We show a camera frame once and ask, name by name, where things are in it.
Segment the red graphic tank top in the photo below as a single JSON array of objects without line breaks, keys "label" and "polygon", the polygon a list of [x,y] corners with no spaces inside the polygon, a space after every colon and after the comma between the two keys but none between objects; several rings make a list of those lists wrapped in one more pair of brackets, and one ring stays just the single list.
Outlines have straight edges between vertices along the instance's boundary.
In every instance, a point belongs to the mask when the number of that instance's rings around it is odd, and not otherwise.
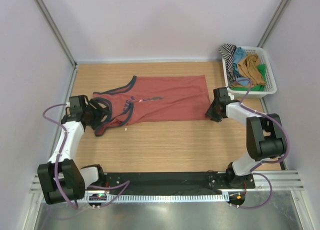
[{"label": "red graphic tank top", "polygon": [[93,99],[110,111],[95,128],[97,137],[111,128],[144,122],[204,120],[211,104],[204,75],[133,76],[124,86],[94,92]]}]

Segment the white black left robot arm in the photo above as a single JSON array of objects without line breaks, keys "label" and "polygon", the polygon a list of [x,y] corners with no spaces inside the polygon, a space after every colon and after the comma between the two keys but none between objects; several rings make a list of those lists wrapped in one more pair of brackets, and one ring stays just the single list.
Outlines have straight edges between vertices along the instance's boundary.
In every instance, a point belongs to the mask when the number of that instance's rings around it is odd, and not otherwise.
[{"label": "white black left robot arm", "polygon": [[60,121],[42,116],[61,128],[58,143],[47,163],[40,164],[37,175],[44,200],[48,205],[66,202],[78,207],[77,200],[85,196],[87,188],[101,190],[106,184],[104,171],[99,164],[79,169],[75,163],[80,140],[87,127],[93,130],[111,114],[107,104],[86,95],[76,95],[63,103],[64,115]]}]

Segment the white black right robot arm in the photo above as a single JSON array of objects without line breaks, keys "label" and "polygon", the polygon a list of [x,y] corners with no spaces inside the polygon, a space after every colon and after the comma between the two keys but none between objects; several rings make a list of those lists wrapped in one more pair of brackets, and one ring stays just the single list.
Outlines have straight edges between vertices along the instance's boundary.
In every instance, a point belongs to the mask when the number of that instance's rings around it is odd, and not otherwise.
[{"label": "white black right robot arm", "polygon": [[277,114],[253,110],[232,99],[226,87],[213,90],[213,102],[205,116],[214,122],[233,119],[246,128],[246,152],[231,162],[225,171],[229,188],[242,188],[252,178],[252,172],[263,163],[279,161],[288,151],[288,141]]}]

